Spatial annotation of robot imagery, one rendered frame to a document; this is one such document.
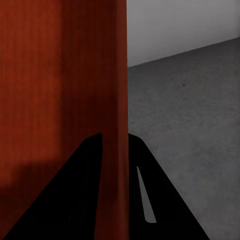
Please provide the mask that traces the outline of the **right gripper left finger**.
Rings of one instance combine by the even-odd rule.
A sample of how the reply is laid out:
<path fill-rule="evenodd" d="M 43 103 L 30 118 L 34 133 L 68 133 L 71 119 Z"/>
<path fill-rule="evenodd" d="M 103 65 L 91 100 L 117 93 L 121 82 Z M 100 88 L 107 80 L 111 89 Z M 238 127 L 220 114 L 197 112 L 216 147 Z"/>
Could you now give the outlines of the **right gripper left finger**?
<path fill-rule="evenodd" d="M 102 157 L 86 138 L 3 240 L 94 240 Z"/>

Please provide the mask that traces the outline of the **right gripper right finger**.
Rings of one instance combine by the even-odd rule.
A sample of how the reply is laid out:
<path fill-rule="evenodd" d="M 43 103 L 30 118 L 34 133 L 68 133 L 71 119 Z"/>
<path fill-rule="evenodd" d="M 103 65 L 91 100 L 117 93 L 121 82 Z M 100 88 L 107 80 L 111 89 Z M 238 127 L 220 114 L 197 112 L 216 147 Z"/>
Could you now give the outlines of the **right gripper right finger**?
<path fill-rule="evenodd" d="M 128 134 L 129 240 L 210 240 L 145 142 Z M 157 223 L 145 220 L 139 168 Z"/>

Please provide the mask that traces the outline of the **storage box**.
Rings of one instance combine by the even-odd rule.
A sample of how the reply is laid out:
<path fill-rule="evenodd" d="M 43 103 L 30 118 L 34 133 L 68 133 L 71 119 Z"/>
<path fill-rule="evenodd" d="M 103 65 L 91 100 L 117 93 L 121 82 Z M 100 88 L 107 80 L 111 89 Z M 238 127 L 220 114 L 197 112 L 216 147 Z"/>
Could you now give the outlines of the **storage box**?
<path fill-rule="evenodd" d="M 130 240 L 127 0 L 0 0 L 0 240 L 99 133 L 93 240 Z"/>

